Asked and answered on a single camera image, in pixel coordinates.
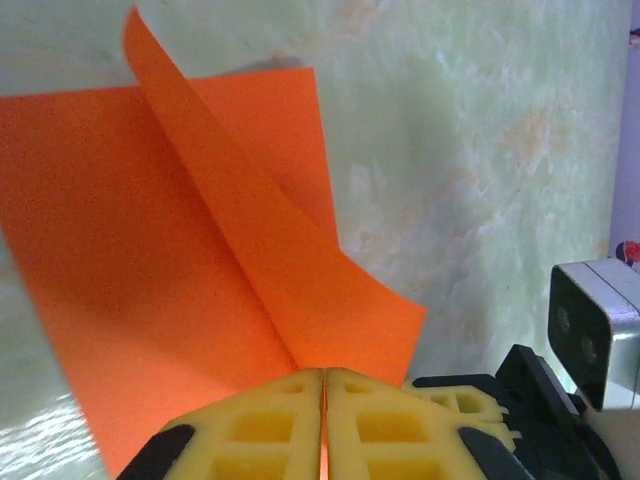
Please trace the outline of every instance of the yellow foam pad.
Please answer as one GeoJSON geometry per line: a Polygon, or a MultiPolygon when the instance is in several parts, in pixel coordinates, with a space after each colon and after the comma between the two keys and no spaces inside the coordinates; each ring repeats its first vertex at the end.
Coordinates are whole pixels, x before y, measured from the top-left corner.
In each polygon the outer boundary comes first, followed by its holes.
{"type": "Polygon", "coordinates": [[[407,380],[402,391],[481,422],[502,423],[503,415],[508,413],[495,398],[471,385],[416,388],[407,380]]]}
{"type": "Polygon", "coordinates": [[[346,369],[326,373],[332,480],[484,480],[458,435],[472,427],[515,444],[500,423],[483,423],[346,369]]]}
{"type": "Polygon", "coordinates": [[[344,368],[301,370],[167,424],[162,432],[189,426],[193,434],[165,462],[164,479],[317,480],[324,439],[331,480],[484,480],[460,428],[515,450],[503,423],[475,411],[493,407],[489,399],[451,390],[461,410],[453,411],[424,395],[344,368]]]}
{"type": "Polygon", "coordinates": [[[173,420],[195,434],[166,480],[316,480],[322,389],[301,370],[173,420]]]}

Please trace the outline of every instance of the marble wall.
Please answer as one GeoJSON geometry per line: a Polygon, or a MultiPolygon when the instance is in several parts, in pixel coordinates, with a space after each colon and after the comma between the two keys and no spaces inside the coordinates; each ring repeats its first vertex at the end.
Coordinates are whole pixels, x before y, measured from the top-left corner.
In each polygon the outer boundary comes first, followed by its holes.
{"type": "MultiPolygon", "coordinates": [[[[631,0],[140,3],[187,75],[315,68],[341,246],[430,308],[412,375],[491,372],[514,342],[550,355],[551,266],[607,252],[631,0]]],[[[0,94],[133,83],[129,6],[0,3],[0,94]]],[[[0,261],[0,311],[32,315],[0,261]]],[[[53,362],[33,332],[12,350],[35,369],[23,395],[53,362]]],[[[24,420],[2,418],[0,449],[24,420]]]]}

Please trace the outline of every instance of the folded paper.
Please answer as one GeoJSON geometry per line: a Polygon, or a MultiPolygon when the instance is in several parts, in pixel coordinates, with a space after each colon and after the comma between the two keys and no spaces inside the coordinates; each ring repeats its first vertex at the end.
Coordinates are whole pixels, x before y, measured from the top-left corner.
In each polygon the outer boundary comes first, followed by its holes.
{"type": "Polygon", "coordinates": [[[0,99],[0,220],[109,471],[172,417],[311,366],[400,384],[425,311],[337,246],[313,72],[0,99]]]}

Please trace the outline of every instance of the black plastic part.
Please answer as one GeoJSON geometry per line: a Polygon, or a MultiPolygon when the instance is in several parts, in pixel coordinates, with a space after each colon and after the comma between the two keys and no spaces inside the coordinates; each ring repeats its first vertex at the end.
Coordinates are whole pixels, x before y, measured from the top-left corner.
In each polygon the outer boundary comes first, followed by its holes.
{"type": "Polygon", "coordinates": [[[195,431],[191,425],[178,425],[154,435],[116,480],[164,479],[195,431]]]}
{"type": "Polygon", "coordinates": [[[534,480],[500,440],[475,428],[460,428],[458,435],[487,480],[534,480]]]}
{"type": "MultiPolygon", "coordinates": [[[[536,480],[599,480],[594,459],[605,472],[615,473],[610,465],[602,465],[600,461],[608,458],[606,446],[599,444],[599,450],[606,453],[599,451],[596,456],[590,448],[595,440],[587,443],[576,434],[574,428],[581,419],[568,410],[541,360],[529,347],[514,345],[495,377],[484,374],[423,377],[413,382],[416,388],[457,385],[471,385],[509,411],[504,415],[504,423],[511,431],[522,434],[522,438],[514,439],[514,454],[536,480]]],[[[567,398],[580,414],[584,412],[586,407],[579,397],[567,398]]]]}
{"type": "Polygon", "coordinates": [[[573,431],[587,445],[595,461],[604,473],[607,474],[607,478],[609,480],[622,480],[620,470],[618,469],[618,465],[616,464],[613,455],[611,455],[611,451],[609,451],[607,445],[591,425],[584,421],[579,421],[576,423],[573,431]]]}

